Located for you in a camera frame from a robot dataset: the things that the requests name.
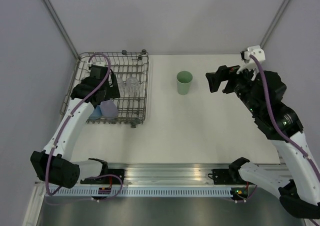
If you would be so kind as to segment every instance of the green cup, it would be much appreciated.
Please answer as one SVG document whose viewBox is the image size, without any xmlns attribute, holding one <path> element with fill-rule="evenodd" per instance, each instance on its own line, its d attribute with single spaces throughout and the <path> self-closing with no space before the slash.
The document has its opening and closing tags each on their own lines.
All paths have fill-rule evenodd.
<svg viewBox="0 0 320 226">
<path fill-rule="evenodd" d="M 189 92 L 192 78 L 192 74 L 188 71 L 180 71 L 178 75 L 176 75 L 176 83 L 180 95 L 186 95 Z"/>
</svg>

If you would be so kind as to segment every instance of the metal floor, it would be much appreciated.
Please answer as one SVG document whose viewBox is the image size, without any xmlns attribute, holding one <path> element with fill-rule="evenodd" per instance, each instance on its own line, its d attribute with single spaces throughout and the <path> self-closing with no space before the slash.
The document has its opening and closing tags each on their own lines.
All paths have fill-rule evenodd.
<svg viewBox="0 0 320 226">
<path fill-rule="evenodd" d="M 61 203 L 76 197 L 54 197 Z M 304 226 L 258 189 L 245 204 L 221 198 L 116 198 L 62 206 L 43 204 L 38 226 Z"/>
</svg>

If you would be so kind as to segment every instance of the metal frame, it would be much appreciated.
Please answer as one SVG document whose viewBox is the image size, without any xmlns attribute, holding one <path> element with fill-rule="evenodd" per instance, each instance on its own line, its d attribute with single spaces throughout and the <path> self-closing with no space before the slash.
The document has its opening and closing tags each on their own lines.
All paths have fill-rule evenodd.
<svg viewBox="0 0 320 226">
<path fill-rule="evenodd" d="M 75 59 L 78 59 L 78 52 L 77 49 L 75 48 L 73 42 L 71 41 L 64 25 L 62 24 L 58 14 L 56 13 L 56 10 L 54 8 L 54 6 L 52 5 L 50 0 L 42 0 L 42 2 L 44 3 L 44 5 L 46 6 L 49 15 L 51 16 L 51 18 L 53 19 L 56 27 L 58 28 L 59 32 L 61 33 L 61 36 L 63 37 L 63 39 L 65 40 L 65 42 L 67 43 L 70 51 L 72 52 L 73 56 L 75 57 Z"/>
<path fill-rule="evenodd" d="M 46 6 L 49 15 L 52 17 L 53 21 L 55 22 L 55 25 L 57 26 L 58 30 L 60 31 L 62 37 L 64 38 L 67 45 L 69 46 L 73 56 L 75 57 L 75 59 L 78 59 L 79 54 L 77 52 L 77 49 L 76 49 L 75 45 L 73 44 L 73 42 L 71 41 L 71 39 L 70 39 L 64 25 L 62 24 L 58 14 L 56 13 L 56 10 L 53 7 L 51 1 L 50 0 L 42 0 L 42 1 L 43 1 L 44 5 Z M 292 0 L 283 0 L 282 1 L 279 9 L 277 10 L 275 16 L 272 19 L 272 22 L 270 23 L 266 33 L 264 34 L 264 36 L 260 42 L 260 46 L 262 49 L 265 48 L 268 40 L 270 39 L 270 37 L 271 37 L 273 31 L 275 30 L 276 26 L 278 25 L 279 21 L 283 17 L 283 14 L 291 1 Z"/>
<path fill-rule="evenodd" d="M 54 192 L 58 186 L 51 186 Z M 112 186 L 111 189 L 102 189 L 99 186 L 74 186 L 72 189 L 60 189 L 54 196 L 75 197 L 112 197 L 118 193 L 120 186 Z M 117 197 L 208 197 L 208 198 L 230 198 L 231 187 L 123 187 Z"/>
<path fill-rule="evenodd" d="M 185 189 L 203 190 L 208 188 L 219 189 L 238 188 L 245 185 L 214 185 L 208 177 L 212 169 L 226 169 L 228 164 L 115 164 L 109 163 L 113 169 L 125 169 L 125 187 L 148 188 L 149 190 Z M 259 165 L 262 169 L 275 172 L 282 177 L 291 178 L 291 174 L 284 163 L 279 165 Z M 86 189 L 88 186 L 76 184 L 77 189 Z M 37 181 L 28 205 L 23 226 L 37 225 L 41 206 L 44 202 L 45 184 Z"/>
<path fill-rule="evenodd" d="M 262 49 L 265 48 L 267 42 L 269 41 L 270 37 L 272 36 L 272 33 L 274 32 L 275 28 L 277 27 L 280 20 L 282 19 L 284 12 L 288 8 L 291 1 L 292 0 L 283 0 L 282 1 L 278 11 L 276 12 L 274 18 L 272 19 L 271 24 L 269 25 L 268 29 L 266 30 L 266 33 L 264 34 L 264 36 L 261 40 L 260 47 Z"/>
<path fill-rule="evenodd" d="M 80 63 L 79 54 L 72 43 L 68 33 L 66 32 L 59 16 L 57 15 L 53 5 L 50 0 L 42 0 L 45 4 L 48 13 L 52 17 L 60 31 L 62 37 L 68 44 L 73 56 L 77 59 L 77 63 L 74 67 L 72 78 L 74 79 L 77 75 L 77 67 Z M 276 12 L 272 22 L 270 23 L 262 41 L 260 43 L 261 48 L 264 48 L 270 39 L 274 29 L 278 25 L 279 21 L 284 15 L 289 3 L 292 0 L 283 0 L 278 11 Z M 61 112 L 64 112 L 66 106 L 68 105 L 69 92 L 71 91 L 70 85 L 68 92 L 65 96 L 65 101 L 61 107 Z M 278 175 L 290 178 L 291 174 L 288 171 L 283 158 L 279 156 L 279 165 L 259 165 L 261 168 L 276 172 Z M 109 164 L 111 168 L 125 169 L 125 181 L 124 185 L 130 185 L 133 187 L 155 187 L 155 188 L 165 188 L 165 187 L 192 187 L 192 188 L 202 188 L 202 187 L 220 187 L 215 186 L 213 181 L 208 178 L 208 173 L 211 173 L 211 169 L 225 169 L 228 167 L 227 164 Z M 77 184 L 76 187 L 84 187 L 83 185 Z M 24 226 L 36 225 L 39 213 L 41 210 L 41 205 L 45 196 L 45 187 L 43 182 L 37 181 L 35 183 L 34 191 L 31 196 L 31 200 L 28 205 L 28 209 L 23 222 Z"/>
</svg>

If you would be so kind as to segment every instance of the gray wall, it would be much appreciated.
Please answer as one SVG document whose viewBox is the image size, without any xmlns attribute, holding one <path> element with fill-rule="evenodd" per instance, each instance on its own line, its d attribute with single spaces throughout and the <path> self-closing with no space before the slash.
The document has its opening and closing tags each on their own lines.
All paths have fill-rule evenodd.
<svg viewBox="0 0 320 226">
<path fill-rule="evenodd" d="M 40 0 L 0 0 L 0 225 L 22 224 L 30 163 L 59 122 L 72 55 Z"/>
<path fill-rule="evenodd" d="M 264 67 L 287 85 L 284 102 L 298 113 L 320 165 L 320 0 L 293 0 L 265 52 Z"/>
<path fill-rule="evenodd" d="M 239 53 L 282 0 L 51 0 L 78 52 Z"/>
</svg>

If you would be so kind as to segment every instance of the white bracket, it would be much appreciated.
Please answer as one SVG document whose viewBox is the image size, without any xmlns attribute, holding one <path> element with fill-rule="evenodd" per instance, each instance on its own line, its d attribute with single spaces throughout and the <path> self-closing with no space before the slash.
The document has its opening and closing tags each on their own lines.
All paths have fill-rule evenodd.
<svg viewBox="0 0 320 226">
<path fill-rule="evenodd" d="M 97 66 L 108 66 L 105 61 L 96 61 L 94 64 L 97 65 Z"/>
<path fill-rule="evenodd" d="M 245 63 L 244 65 L 240 66 L 240 68 L 237 71 L 237 74 L 239 74 L 244 69 L 253 70 L 257 67 L 254 60 L 250 58 L 250 55 L 254 55 L 261 64 L 264 63 L 266 60 L 264 50 L 262 50 L 259 45 L 250 46 L 247 48 L 247 51 L 243 52 L 242 59 Z"/>
<path fill-rule="evenodd" d="M 264 170 L 251 162 L 242 165 L 239 169 L 239 174 L 244 181 L 258 185 L 278 199 L 280 197 L 279 188 L 290 183 L 289 179 Z"/>
</svg>

